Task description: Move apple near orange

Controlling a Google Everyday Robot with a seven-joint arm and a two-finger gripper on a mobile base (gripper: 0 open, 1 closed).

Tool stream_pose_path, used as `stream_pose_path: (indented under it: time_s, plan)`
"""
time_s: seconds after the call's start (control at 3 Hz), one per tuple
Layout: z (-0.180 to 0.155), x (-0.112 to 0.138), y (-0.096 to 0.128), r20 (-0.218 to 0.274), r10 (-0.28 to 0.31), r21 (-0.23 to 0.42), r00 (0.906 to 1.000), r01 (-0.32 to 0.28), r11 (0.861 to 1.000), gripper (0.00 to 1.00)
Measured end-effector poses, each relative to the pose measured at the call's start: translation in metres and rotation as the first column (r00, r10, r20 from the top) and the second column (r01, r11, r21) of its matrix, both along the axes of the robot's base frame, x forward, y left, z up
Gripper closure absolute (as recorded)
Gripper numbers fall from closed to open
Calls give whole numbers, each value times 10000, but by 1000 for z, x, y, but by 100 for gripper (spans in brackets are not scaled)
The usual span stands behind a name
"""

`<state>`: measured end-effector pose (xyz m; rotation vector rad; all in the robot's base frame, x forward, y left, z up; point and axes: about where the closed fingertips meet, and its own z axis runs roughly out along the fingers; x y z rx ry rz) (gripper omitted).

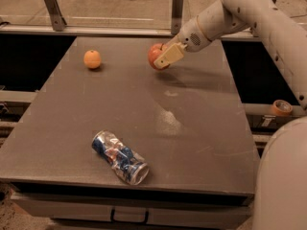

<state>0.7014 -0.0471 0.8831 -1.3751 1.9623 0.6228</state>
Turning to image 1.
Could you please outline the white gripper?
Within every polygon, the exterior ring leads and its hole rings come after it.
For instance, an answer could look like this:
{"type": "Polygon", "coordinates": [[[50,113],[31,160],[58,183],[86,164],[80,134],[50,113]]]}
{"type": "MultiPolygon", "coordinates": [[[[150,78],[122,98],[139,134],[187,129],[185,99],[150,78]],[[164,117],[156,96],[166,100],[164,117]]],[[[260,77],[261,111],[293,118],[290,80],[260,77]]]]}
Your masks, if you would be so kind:
{"type": "Polygon", "coordinates": [[[198,52],[211,43],[199,18],[196,16],[185,23],[178,35],[163,43],[166,49],[154,62],[158,69],[168,68],[184,57],[184,51],[198,52]]]}

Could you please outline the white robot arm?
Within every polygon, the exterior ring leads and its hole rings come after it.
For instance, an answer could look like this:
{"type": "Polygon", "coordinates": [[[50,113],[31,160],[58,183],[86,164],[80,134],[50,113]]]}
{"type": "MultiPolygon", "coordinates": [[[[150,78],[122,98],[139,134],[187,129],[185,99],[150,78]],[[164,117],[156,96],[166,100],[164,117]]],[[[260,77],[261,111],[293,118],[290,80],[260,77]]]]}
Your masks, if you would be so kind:
{"type": "MultiPolygon", "coordinates": [[[[218,0],[188,21],[167,43],[148,52],[163,70],[212,41],[250,27],[274,62],[252,81],[262,94],[292,93],[307,106],[306,31],[272,0],[218,0]]],[[[258,167],[252,230],[307,230],[307,117],[282,126],[265,146],[258,167]]]]}

